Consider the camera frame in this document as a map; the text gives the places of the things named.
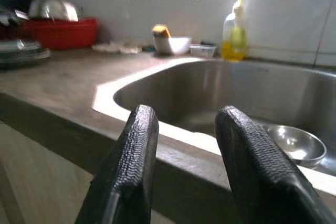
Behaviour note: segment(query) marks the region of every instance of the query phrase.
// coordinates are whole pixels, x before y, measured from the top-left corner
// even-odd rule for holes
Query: dish soap bottle
[[[242,1],[237,0],[224,21],[221,55],[225,60],[240,61],[245,55],[247,39]]]

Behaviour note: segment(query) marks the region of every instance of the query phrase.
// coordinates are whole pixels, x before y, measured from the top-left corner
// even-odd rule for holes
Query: kitchen countertop
[[[91,108],[95,87],[172,60],[91,49],[54,51],[41,65],[0,73],[0,120],[95,173],[124,122]],[[220,156],[159,140],[153,208],[178,223],[236,223]]]

